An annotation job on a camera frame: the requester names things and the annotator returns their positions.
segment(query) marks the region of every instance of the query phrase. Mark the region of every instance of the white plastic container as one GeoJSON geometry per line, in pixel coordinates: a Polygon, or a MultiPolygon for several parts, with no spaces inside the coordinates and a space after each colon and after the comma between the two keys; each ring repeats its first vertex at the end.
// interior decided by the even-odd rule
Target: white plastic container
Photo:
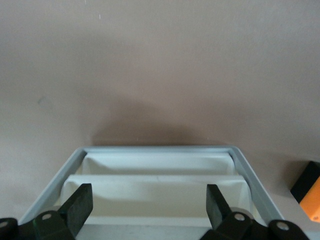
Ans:
{"type": "Polygon", "coordinates": [[[84,175],[234,175],[228,153],[88,153],[78,172],[84,175]]]}
{"type": "Polygon", "coordinates": [[[231,207],[253,209],[240,175],[71,175],[61,203],[84,183],[91,183],[93,192],[87,224],[210,227],[207,184],[217,184],[231,207]]]}

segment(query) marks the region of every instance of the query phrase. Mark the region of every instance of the black object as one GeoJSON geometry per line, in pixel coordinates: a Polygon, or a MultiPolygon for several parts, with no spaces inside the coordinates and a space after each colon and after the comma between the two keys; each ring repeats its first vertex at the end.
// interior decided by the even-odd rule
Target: black object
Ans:
{"type": "Polygon", "coordinates": [[[92,209],[92,186],[85,183],[58,211],[43,212],[20,226],[15,218],[1,218],[0,240],[75,240],[92,209]]]}
{"type": "MultiPolygon", "coordinates": [[[[14,218],[0,219],[0,240],[75,240],[92,209],[92,186],[82,184],[58,211],[43,212],[20,226],[14,218]]],[[[207,185],[206,211],[212,229],[200,240],[309,240],[292,222],[273,220],[266,227],[232,212],[217,185],[207,185]]]]}
{"type": "Polygon", "coordinates": [[[266,227],[242,212],[232,212],[215,184],[207,185],[206,211],[212,229],[200,240],[309,240],[290,221],[273,220],[266,227]]]}
{"type": "Polygon", "coordinates": [[[291,193],[298,203],[304,199],[319,177],[320,162],[310,161],[291,188],[291,193]]]}

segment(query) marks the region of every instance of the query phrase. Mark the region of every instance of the beige wall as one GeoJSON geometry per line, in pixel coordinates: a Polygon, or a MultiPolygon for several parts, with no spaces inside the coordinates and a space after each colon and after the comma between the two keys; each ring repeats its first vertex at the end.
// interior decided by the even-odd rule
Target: beige wall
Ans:
{"type": "Polygon", "coordinates": [[[84,145],[233,144],[276,197],[320,156],[316,0],[1,1],[0,217],[84,145]]]}

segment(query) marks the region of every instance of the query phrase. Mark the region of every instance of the orange object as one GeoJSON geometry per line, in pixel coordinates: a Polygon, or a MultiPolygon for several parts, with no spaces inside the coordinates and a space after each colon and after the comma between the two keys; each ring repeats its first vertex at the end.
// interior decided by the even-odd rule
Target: orange object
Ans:
{"type": "Polygon", "coordinates": [[[300,207],[310,220],[320,223],[320,177],[301,200],[300,207]]]}

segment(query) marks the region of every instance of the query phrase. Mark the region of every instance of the black plastic part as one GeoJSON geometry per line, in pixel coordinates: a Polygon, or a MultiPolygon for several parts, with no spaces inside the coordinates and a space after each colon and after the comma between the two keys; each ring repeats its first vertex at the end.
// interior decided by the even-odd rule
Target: black plastic part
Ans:
{"type": "Polygon", "coordinates": [[[305,233],[290,221],[285,220],[273,220],[269,223],[269,229],[277,240],[309,240],[305,233]],[[284,223],[288,226],[288,230],[283,230],[277,226],[278,223],[284,223]]]}
{"type": "Polygon", "coordinates": [[[309,240],[292,222],[274,220],[266,227],[242,212],[232,212],[217,185],[207,185],[206,208],[212,229],[200,240],[309,240]]]}
{"type": "Polygon", "coordinates": [[[56,211],[46,211],[33,220],[37,240],[75,240],[56,211]]]}
{"type": "Polygon", "coordinates": [[[251,225],[252,220],[247,215],[235,211],[224,219],[216,231],[230,239],[242,240],[249,234],[251,225]],[[237,216],[242,216],[243,219],[237,220],[237,216]]]}
{"type": "Polygon", "coordinates": [[[298,203],[302,201],[310,188],[320,177],[320,162],[310,161],[291,188],[291,193],[298,203]]]}
{"type": "Polygon", "coordinates": [[[58,211],[46,211],[18,226],[0,219],[0,240],[75,240],[93,209],[91,184],[82,184],[58,211]]]}
{"type": "Polygon", "coordinates": [[[232,213],[224,196],[215,184],[208,184],[206,186],[206,213],[213,230],[232,213]]]}
{"type": "Polygon", "coordinates": [[[74,237],[77,236],[93,209],[93,194],[90,183],[82,184],[72,196],[59,208],[58,213],[70,229],[74,237]]]}
{"type": "Polygon", "coordinates": [[[18,230],[18,221],[15,218],[0,219],[0,239],[7,240],[11,238],[18,230]]]}

